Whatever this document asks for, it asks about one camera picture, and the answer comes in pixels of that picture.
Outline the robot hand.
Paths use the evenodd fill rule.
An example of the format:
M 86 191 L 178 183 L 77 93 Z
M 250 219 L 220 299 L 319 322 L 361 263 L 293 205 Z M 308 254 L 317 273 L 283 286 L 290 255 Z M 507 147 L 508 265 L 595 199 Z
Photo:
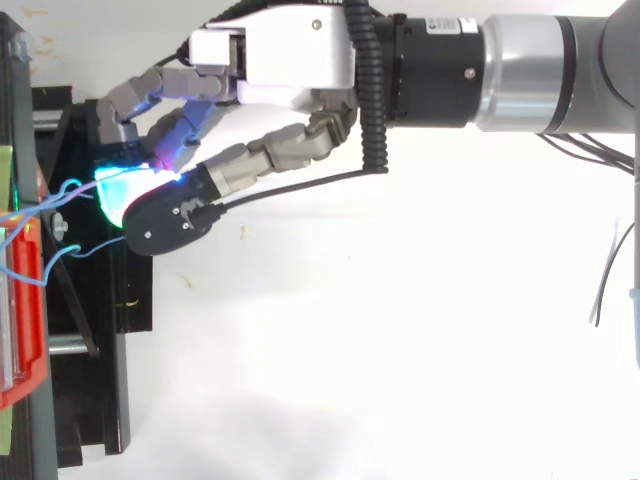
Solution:
M 102 189 L 128 199 L 120 224 L 139 255 L 201 239 L 224 214 L 226 197 L 327 158 L 356 120 L 355 53 L 336 5 L 262 7 L 208 23 L 187 45 L 186 67 L 151 67 L 96 104 L 99 145 L 124 167 Z M 195 162 L 224 114 L 252 104 L 309 119 Z

